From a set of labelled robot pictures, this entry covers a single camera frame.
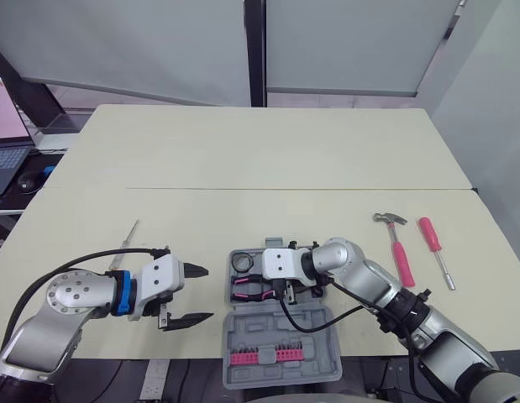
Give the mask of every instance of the gray tool case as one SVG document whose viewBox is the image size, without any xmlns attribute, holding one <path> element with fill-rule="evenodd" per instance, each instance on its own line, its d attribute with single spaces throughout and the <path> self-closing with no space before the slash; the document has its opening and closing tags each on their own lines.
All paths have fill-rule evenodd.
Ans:
<svg viewBox="0 0 520 403">
<path fill-rule="evenodd" d="M 282 238 L 265 240 L 267 248 L 283 248 Z M 261 275 L 261 254 L 265 249 L 239 249 L 228 258 L 227 299 L 234 307 L 223 325 L 223 384 L 227 389 L 261 388 L 266 386 L 311 384 L 335 381 L 342 376 L 340 347 L 335 326 L 319 332 L 303 333 L 296 330 L 287 320 L 280 302 L 274 299 L 264 301 L 233 301 L 234 292 L 247 295 L 260 294 L 272 290 L 269 284 L 234 284 L 235 277 Z M 249 271 L 243 271 L 252 263 Z M 333 319 L 331 311 L 310 289 L 290 297 L 285 303 L 295 322 L 310 328 L 323 325 Z M 277 362 L 277 349 L 301 348 L 304 360 Z M 257 364 L 231 364 L 232 353 L 255 352 Z"/>
</svg>

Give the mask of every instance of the robotic arm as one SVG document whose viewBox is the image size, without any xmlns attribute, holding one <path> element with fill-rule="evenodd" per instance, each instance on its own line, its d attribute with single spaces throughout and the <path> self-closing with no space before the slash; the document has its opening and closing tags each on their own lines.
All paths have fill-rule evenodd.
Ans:
<svg viewBox="0 0 520 403">
<path fill-rule="evenodd" d="M 185 285 L 185 278 L 207 270 L 182 263 L 170 250 L 131 277 L 128 271 L 98 275 L 72 270 L 54 277 L 38 313 L 23 323 L 0 353 L 0 401 L 47 401 L 81 340 L 82 326 L 108 314 L 127 315 L 130 321 L 158 316 L 163 331 L 193 326 L 212 313 L 171 319 L 166 303 Z"/>
<path fill-rule="evenodd" d="M 520 378 L 501 372 L 481 344 L 427 305 L 429 290 L 415 296 L 354 243 L 331 238 L 312 250 L 266 249 L 263 267 L 265 278 L 296 279 L 304 285 L 315 285 L 318 275 L 336 278 L 376 315 L 383 332 L 393 332 L 405 347 L 414 347 L 423 375 L 445 401 L 520 401 Z"/>
</svg>

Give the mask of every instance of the blue ring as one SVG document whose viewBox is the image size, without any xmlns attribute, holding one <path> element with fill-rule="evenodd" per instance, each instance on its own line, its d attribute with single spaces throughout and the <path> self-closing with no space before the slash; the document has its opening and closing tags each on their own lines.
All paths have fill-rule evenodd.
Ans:
<svg viewBox="0 0 520 403">
<path fill-rule="evenodd" d="M 123 289 L 122 289 L 122 300 L 118 305 L 118 317 L 129 313 L 129 295 L 131 293 L 131 274 L 127 271 L 123 271 Z"/>
</svg>

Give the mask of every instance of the laptop screen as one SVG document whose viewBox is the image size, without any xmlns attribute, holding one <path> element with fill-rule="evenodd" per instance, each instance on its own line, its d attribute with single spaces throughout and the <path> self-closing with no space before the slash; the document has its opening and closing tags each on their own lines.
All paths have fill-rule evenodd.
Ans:
<svg viewBox="0 0 520 403">
<path fill-rule="evenodd" d="M 0 78 L 0 145 L 16 143 L 32 144 L 33 142 Z"/>
</svg>

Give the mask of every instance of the pink screwdriver handle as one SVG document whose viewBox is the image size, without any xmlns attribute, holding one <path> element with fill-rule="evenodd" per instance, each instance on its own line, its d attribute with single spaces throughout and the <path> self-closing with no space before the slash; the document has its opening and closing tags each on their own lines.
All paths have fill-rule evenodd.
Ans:
<svg viewBox="0 0 520 403">
<path fill-rule="evenodd" d="M 430 250 L 432 252 L 437 252 L 438 250 L 441 250 L 443 247 L 439 243 L 439 238 L 437 237 L 437 234 L 433 229 L 433 224 L 431 223 L 431 220 L 427 217 L 422 217 L 418 220 L 418 224 L 420 224 L 420 229 L 422 229 L 422 234 L 424 236 L 424 239 L 426 239 L 426 242 L 428 243 Z"/>
<path fill-rule="evenodd" d="M 392 244 L 392 252 L 394 253 L 394 260 L 396 261 L 397 270 L 400 274 L 400 279 L 404 287 L 414 287 L 414 279 L 409 268 L 409 262 L 405 255 L 405 249 L 401 242 Z"/>
</svg>

